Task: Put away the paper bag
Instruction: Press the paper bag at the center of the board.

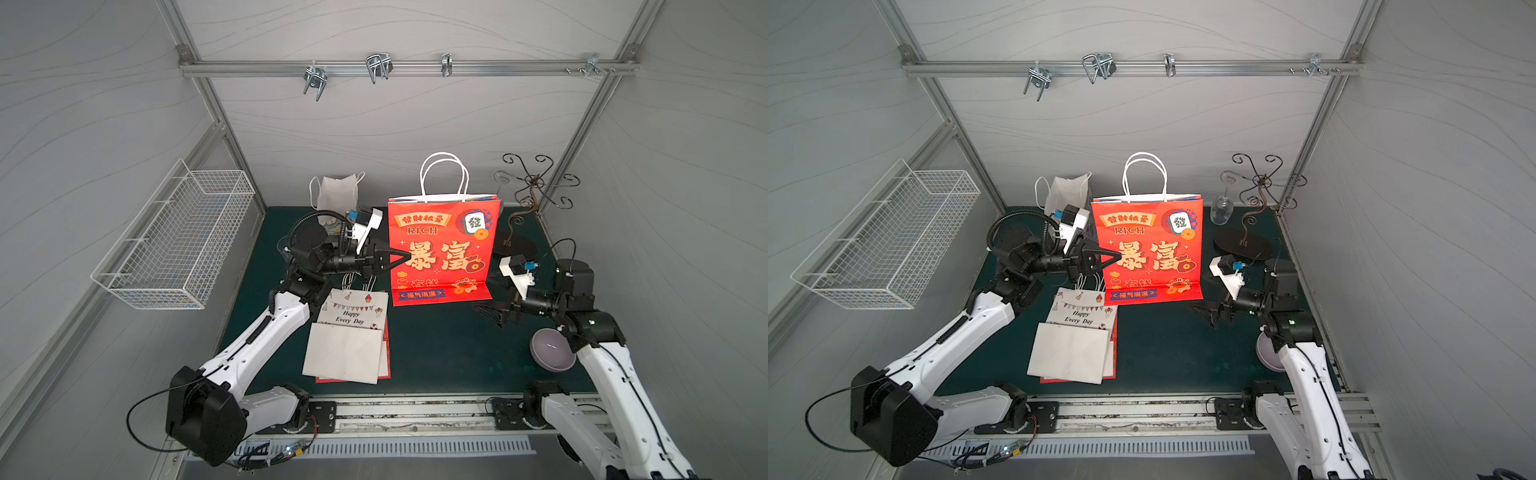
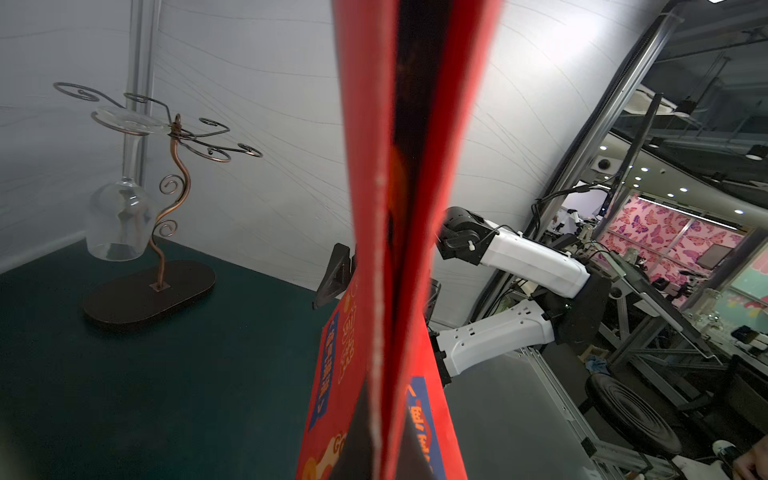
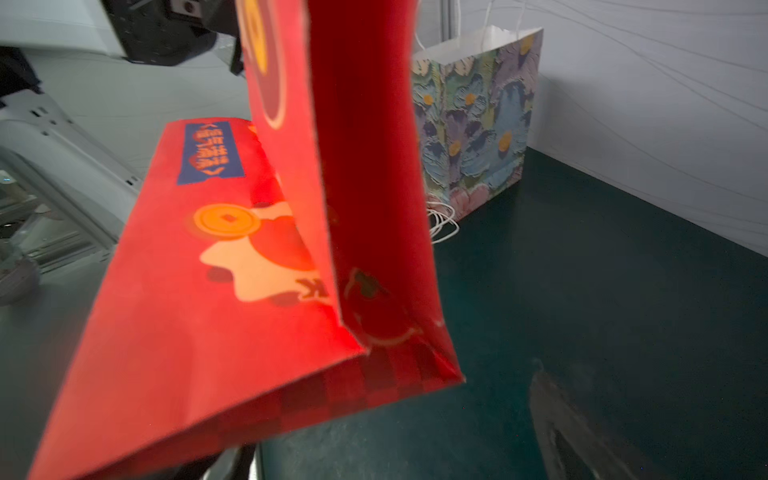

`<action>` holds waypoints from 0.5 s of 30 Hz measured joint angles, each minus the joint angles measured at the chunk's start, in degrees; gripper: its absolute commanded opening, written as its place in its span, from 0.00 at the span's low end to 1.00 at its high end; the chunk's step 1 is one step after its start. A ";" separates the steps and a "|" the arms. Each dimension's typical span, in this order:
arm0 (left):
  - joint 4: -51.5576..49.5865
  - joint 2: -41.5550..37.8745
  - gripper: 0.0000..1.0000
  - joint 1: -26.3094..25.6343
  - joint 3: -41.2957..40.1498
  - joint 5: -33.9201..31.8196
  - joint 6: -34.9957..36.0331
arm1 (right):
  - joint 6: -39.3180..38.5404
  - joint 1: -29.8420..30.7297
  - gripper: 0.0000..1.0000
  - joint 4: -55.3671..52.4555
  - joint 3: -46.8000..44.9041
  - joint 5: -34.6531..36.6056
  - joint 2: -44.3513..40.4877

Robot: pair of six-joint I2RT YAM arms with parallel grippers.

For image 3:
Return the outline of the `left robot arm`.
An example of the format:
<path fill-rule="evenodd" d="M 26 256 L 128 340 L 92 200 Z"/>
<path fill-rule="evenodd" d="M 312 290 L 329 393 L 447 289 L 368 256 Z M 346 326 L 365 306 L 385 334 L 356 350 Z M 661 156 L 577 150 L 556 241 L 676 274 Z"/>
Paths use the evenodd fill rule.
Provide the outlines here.
<path fill-rule="evenodd" d="M 114 244 L 176 120 L 247 116 L 229 1 L 5 1 L 1 165 Z"/>

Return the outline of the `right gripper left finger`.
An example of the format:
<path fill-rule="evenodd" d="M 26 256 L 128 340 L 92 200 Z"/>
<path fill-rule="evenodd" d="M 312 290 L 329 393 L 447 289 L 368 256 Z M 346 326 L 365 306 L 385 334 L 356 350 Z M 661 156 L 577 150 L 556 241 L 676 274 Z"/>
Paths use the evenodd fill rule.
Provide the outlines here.
<path fill-rule="evenodd" d="M 257 480 L 258 445 L 248 444 L 221 452 L 203 473 L 203 480 Z"/>

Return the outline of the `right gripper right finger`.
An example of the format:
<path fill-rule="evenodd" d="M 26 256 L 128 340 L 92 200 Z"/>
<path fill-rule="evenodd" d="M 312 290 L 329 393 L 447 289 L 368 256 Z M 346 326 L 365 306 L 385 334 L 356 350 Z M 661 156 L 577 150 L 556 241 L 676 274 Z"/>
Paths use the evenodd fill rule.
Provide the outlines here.
<path fill-rule="evenodd" d="M 549 479 L 640 479 L 642 463 L 537 365 L 529 386 L 529 410 Z"/>

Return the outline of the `floral paper bag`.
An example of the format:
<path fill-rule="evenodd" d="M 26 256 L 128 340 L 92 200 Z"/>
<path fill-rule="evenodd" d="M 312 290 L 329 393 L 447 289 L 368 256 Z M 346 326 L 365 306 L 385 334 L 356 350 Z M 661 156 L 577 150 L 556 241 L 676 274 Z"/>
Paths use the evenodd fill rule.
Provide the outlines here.
<path fill-rule="evenodd" d="M 492 24 L 420 46 L 411 63 L 428 208 L 458 221 L 523 172 L 544 40 L 541 28 Z"/>

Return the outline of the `red paper bag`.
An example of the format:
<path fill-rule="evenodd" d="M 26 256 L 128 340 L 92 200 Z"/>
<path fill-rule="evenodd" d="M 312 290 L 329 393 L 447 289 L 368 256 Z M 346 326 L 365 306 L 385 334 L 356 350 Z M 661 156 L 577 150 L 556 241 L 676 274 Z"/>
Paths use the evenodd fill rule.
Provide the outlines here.
<path fill-rule="evenodd" d="M 125 479 L 460 383 L 412 1 L 240 1 L 251 119 L 168 124 L 32 462 Z"/>

